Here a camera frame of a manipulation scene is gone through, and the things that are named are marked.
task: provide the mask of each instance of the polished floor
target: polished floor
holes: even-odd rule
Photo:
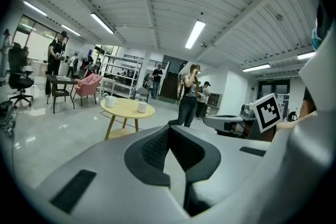
[[[34,100],[29,107],[25,101],[19,103],[15,127],[15,137],[12,143],[6,143],[3,151],[11,158],[13,145],[13,163],[15,176],[32,188],[36,188],[51,172],[69,161],[90,146],[103,141],[110,115],[103,112],[99,100],[95,104],[93,96],[74,99],[75,109],[69,97],[56,101],[56,113],[52,112],[51,101],[47,104],[44,94],[45,79],[35,77],[35,84],[27,90]],[[0,88],[0,101],[14,96],[14,91],[8,85]],[[139,120],[140,129],[165,125],[169,120],[176,119],[178,106],[159,100],[149,100],[155,108],[155,114],[147,119]],[[122,127],[123,119],[116,118],[112,129]],[[128,120],[127,128],[134,130],[134,121]],[[209,135],[215,131],[204,125],[200,120],[194,120],[191,128],[204,130]],[[165,173],[171,177],[171,192],[182,204],[184,195],[184,172],[171,152],[165,162]]]

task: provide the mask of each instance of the white shelving unit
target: white shelving unit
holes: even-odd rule
[[[105,58],[109,58],[107,63],[104,63]],[[128,62],[128,63],[135,63],[136,65],[134,67],[125,67],[125,66],[115,64],[116,60],[124,61],[124,62]],[[136,72],[138,72],[138,75],[140,74],[141,66],[142,66],[142,61],[140,59],[133,60],[133,59],[129,59],[129,58],[123,58],[123,57],[118,57],[118,56],[112,56],[112,55],[109,55],[109,54],[104,54],[104,58],[102,60],[101,75],[104,76],[104,74],[107,73],[107,74],[113,75],[114,77],[130,79],[131,80],[131,85],[130,86],[126,85],[124,83],[115,81],[114,82],[115,86],[122,87],[125,90],[121,91],[120,88],[118,90],[118,87],[114,87],[113,94],[121,96],[121,97],[125,97],[125,98],[132,98],[132,97],[135,96],[135,89],[137,87],[136,84],[138,82],[138,80],[135,78],[135,74],[136,74]],[[112,72],[113,67],[123,68],[123,69],[126,69],[126,70],[132,70],[132,71],[134,71],[133,77],[130,78],[130,77],[126,77],[126,76],[123,76],[123,75],[119,75],[119,74],[117,74],[117,72]],[[112,93],[112,89],[109,89],[107,87],[104,87],[104,89],[102,89],[102,90],[103,90],[103,92],[107,91],[107,92]]]

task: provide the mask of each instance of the man in black shirt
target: man in black shirt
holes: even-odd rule
[[[157,69],[154,70],[153,72],[153,90],[152,90],[152,98],[155,99],[156,95],[158,94],[159,86],[160,86],[160,81],[162,77],[162,70],[161,70],[161,65],[157,66]]]
[[[54,39],[48,48],[48,68],[47,74],[58,75],[59,65],[61,64],[62,52],[65,51],[64,38],[68,36],[67,32],[63,31],[59,39]],[[50,82],[46,83],[46,95],[49,96],[51,92]]]

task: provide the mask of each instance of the yellow table top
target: yellow table top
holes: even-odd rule
[[[108,113],[127,119],[141,119],[147,118],[155,113],[154,107],[147,104],[147,109],[145,113],[140,113],[137,110],[139,101],[126,99],[126,98],[117,98],[117,103],[114,108],[108,108],[105,106],[105,99],[100,102],[100,106]]]

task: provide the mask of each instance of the dark table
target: dark table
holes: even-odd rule
[[[74,104],[74,101],[72,100],[71,94],[72,94],[72,90],[73,90],[74,86],[76,84],[78,84],[78,82],[74,79],[71,79],[71,78],[68,78],[67,80],[63,80],[63,79],[57,79],[57,77],[58,77],[57,75],[47,75],[47,80],[49,80],[50,83],[52,84],[51,93],[54,96],[54,106],[53,106],[54,113],[55,113],[55,103],[56,103],[56,98],[57,97],[64,97],[64,101],[65,101],[66,100],[65,97],[70,96],[73,107],[75,109],[75,104]],[[56,89],[57,84],[64,84],[64,88],[61,89],[61,90]],[[72,89],[71,89],[71,92],[68,92],[66,90],[67,85],[73,85]]]

